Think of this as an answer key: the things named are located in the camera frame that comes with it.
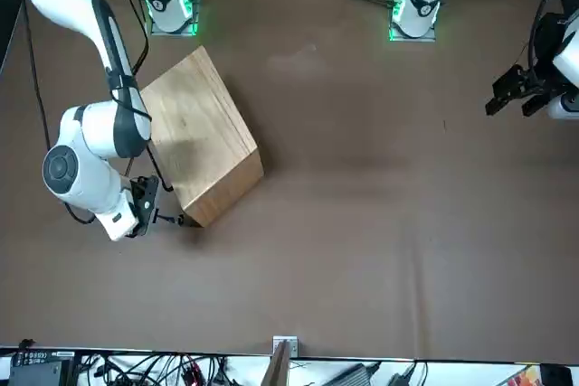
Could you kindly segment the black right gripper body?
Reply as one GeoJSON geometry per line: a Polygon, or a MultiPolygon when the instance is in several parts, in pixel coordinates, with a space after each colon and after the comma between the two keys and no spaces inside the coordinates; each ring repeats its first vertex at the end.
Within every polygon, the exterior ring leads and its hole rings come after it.
{"type": "Polygon", "coordinates": [[[130,187],[133,197],[131,210],[138,220],[138,224],[130,235],[143,236],[147,233],[148,226],[153,220],[159,190],[159,179],[157,176],[131,178],[130,187]]]}

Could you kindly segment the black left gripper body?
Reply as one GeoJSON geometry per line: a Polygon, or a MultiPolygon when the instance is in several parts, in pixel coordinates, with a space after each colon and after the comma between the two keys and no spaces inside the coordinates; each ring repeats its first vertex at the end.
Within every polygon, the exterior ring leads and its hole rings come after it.
{"type": "Polygon", "coordinates": [[[527,72],[527,97],[557,93],[565,87],[565,77],[556,67],[535,67],[527,72]]]}

